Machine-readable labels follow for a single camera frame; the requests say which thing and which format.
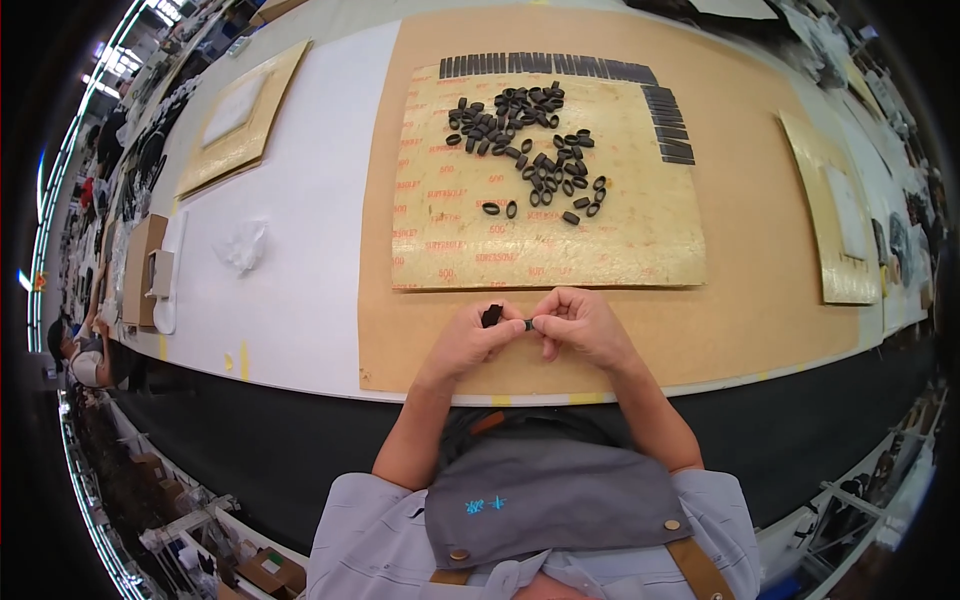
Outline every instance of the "light blue shirt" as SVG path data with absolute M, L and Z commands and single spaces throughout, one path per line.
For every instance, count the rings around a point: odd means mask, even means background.
M 760 557 L 739 482 L 696 469 L 672 480 L 697 543 L 736 599 L 756 598 Z M 426 495 L 367 473 L 338 477 L 310 552 L 308 600 L 510 600 L 539 570 L 603 600 L 695 600 L 664 546 L 544 550 L 524 561 L 482 565 L 465 586 L 430 583 L 436 563 L 423 522 Z

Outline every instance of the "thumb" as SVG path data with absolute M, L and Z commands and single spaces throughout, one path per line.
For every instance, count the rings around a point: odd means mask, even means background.
M 493 327 L 488 327 L 483 332 L 490 347 L 496 348 L 510 342 L 526 329 L 527 326 L 522 319 L 510 319 L 509 321 L 501 321 Z
M 554 340 L 565 341 L 569 332 L 573 330 L 573 322 L 553 315 L 539 315 L 534 317 L 534 329 Z

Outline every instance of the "worker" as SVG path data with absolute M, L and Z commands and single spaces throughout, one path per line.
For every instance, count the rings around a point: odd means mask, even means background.
M 91 389 L 117 388 L 127 390 L 130 376 L 138 366 L 138 355 L 133 350 L 110 339 L 109 325 L 97 314 L 100 286 L 107 265 L 97 272 L 90 290 L 89 308 L 76 335 L 64 330 L 63 319 L 57 319 L 47 329 L 47 347 L 79 383 Z M 93 332 L 100 338 L 93 337 Z
M 372 474 L 333 482 L 307 598 L 755 598 L 759 552 L 739 483 L 704 470 L 693 432 L 603 297 L 556 288 L 527 333 L 517 308 L 496 303 L 494 326 L 481 325 L 489 301 L 447 324 Z M 607 375 L 636 450 L 582 441 L 603 434 L 553 421 L 563 409 L 522 422 L 513 411 L 526 409 L 491 409 L 472 444 L 445 456 L 457 446 L 447 418 L 457 381 L 522 335 L 542 338 L 545 361 L 569 347 Z

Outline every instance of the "apron strap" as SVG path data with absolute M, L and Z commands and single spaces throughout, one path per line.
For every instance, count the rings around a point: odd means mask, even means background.
M 736 600 L 720 569 L 713 564 L 694 538 L 668 542 L 666 549 L 677 563 L 677 568 L 684 575 L 697 600 Z M 430 577 L 430 583 L 464 586 L 473 569 L 474 567 L 437 569 Z
M 670 541 L 666 544 L 666 550 L 690 584 L 697 600 L 736 600 L 720 569 L 694 538 Z

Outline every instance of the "hand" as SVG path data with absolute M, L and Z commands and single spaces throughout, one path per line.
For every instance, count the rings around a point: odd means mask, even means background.
M 501 304 L 500 323 L 486 329 L 480 316 L 491 304 Z M 427 355 L 417 380 L 435 383 L 455 381 L 471 367 L 490 361 L 526 330 L 523 315 L 505 300 L 483 300 L 457 311 Z
M 553 361 L 564 342 L 595 367 L 611 372 L 639 355 L 623 325 L 599 293 L 554 288 L 534 309 L 534 329 L 543 336 L 543 359 Z
M 102 335 L 105 339 L 110 337 L 110 326 L 100 315 L 97 315 L 93 320 L 93 330 Z

